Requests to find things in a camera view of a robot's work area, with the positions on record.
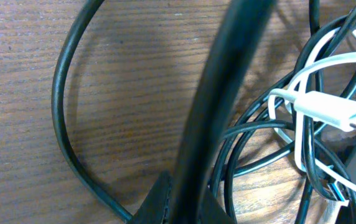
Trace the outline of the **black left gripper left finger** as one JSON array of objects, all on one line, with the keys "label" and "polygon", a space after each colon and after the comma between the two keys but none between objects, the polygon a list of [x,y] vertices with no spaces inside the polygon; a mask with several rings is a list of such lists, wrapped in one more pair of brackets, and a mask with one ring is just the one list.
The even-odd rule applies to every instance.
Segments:
[{"label": "black left gripper left finger", "polygon": [[168,222],[172,177],[168,171],[160,173],[138,211],[128,224],[163,224]]}]

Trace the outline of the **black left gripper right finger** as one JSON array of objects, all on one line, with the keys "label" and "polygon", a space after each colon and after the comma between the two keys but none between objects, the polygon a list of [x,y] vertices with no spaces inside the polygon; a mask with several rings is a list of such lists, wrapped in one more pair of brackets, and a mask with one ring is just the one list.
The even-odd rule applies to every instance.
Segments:
[{"label": "black left gripper right finger", "polygon": [[225,213],[208,187],[204,190],[204,197],[200,206],[199,223],[234,224],[234,221]]}]

